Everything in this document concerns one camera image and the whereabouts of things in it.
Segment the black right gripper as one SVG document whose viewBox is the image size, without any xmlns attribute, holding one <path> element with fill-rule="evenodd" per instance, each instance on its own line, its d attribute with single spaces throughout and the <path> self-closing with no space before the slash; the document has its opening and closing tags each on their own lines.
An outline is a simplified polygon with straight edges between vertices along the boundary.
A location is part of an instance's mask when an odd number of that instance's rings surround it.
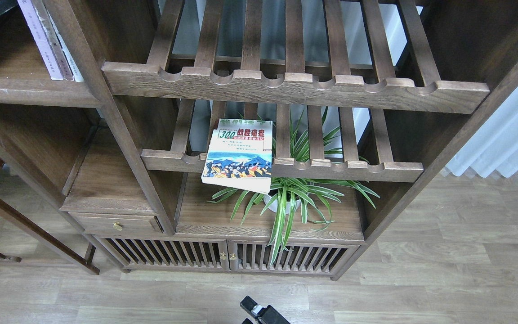
<svg viewBox="0 0 518 324">
<path fill-rule="evenodd" d="M 255 321 L 245 319 L 242 322 L 243 324 L 290 324 L 290 322 L 271 305 L 265 308 L 250 296 L 246 296 L 240 302 L 240 306 Z"/>
</svg>

